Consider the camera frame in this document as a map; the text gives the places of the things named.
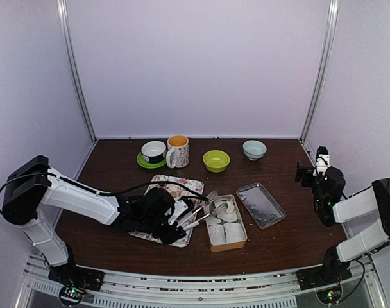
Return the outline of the bear print tin lid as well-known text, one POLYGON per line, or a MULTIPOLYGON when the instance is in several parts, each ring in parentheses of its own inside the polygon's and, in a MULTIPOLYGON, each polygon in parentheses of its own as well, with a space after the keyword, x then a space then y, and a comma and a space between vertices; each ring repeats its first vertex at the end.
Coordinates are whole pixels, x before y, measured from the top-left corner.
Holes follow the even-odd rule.
POLYGON ((261 229, 271 227, 286 217, 284 209, 260 183, 238 188, 236 195, 261 229))

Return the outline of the metal tongs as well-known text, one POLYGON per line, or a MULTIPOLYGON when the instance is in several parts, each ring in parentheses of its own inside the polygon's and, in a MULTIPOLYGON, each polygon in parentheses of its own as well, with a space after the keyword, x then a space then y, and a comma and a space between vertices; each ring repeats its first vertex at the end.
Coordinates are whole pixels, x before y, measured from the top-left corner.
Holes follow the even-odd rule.
POLYGON ((184 218, 179 220, 178 227, 182 227, 184 231, 188 231, 198 226, 207 218, 216 217, 220 212, 224 212, 226 210, 226 205, 223 203, 216 205, 218 196, 217 191, 210 192, 206 196, 206 201, 202 201, 194 210, 191 210, 184 218))

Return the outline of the white round chocolate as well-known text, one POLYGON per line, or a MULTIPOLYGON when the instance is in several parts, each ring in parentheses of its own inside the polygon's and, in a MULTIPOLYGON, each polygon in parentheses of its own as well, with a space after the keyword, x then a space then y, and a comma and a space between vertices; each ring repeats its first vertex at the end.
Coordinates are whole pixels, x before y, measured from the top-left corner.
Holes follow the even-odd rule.
POLYGON ((225 212, 227 214, 231 214, 231 213, 235 212, 235 206, 234 205, 227 205, 226 209, 225 209, 225 212))

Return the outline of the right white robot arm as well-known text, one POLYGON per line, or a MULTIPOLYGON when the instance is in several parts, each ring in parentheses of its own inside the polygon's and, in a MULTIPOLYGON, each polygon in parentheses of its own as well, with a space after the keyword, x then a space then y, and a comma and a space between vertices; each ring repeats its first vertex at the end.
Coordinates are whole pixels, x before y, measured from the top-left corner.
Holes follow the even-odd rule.
POLYGON ((321 158, 314 167, 298 162, 295 180, 311 188, 314 212, 326 227, 362 222, 356 233, 325 252, 316 269, 321 281, 332 283, 351 261, 390 245, 390 177, 345 197, 343 172, 321 158))

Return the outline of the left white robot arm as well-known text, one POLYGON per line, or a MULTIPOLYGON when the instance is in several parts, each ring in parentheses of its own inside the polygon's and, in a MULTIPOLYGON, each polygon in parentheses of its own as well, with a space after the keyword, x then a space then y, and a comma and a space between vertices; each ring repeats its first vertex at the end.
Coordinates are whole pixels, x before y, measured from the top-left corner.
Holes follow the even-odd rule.
POLYGON ((81 269, 71 262, 69 247, 42 214, 42 205, 71 211, 126 232, 144 232, 164 244, 172 244, 186 235, 177 219, 188 206, 167 191, 156 187, 144 196, 130 197, 99 191, 51 168, 47 157, 36 156, 14 171, 0 187, 0 214, 23 230, 69 285, 81 280, 81 269))

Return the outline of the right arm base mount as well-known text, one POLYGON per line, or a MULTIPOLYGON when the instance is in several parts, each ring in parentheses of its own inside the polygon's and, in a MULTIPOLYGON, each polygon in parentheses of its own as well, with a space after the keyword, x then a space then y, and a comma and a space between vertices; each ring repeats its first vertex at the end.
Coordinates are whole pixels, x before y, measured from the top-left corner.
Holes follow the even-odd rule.
POLYGON ((343 266, 327 266, 323 264, 296 272, 296 278, 302 291, 335 284, 351 277, 352 273, 348 269, 348 264, 343 266))

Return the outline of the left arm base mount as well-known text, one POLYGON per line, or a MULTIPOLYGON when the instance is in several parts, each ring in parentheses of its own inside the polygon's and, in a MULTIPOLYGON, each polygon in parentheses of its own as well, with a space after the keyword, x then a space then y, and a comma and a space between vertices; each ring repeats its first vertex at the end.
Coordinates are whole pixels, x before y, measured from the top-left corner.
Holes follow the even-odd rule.
POLYGON ((62 266, 49 266, 48 278, 64 286, 75 287, 82 291, 100 291, 104 273, 67 263, 62 266))

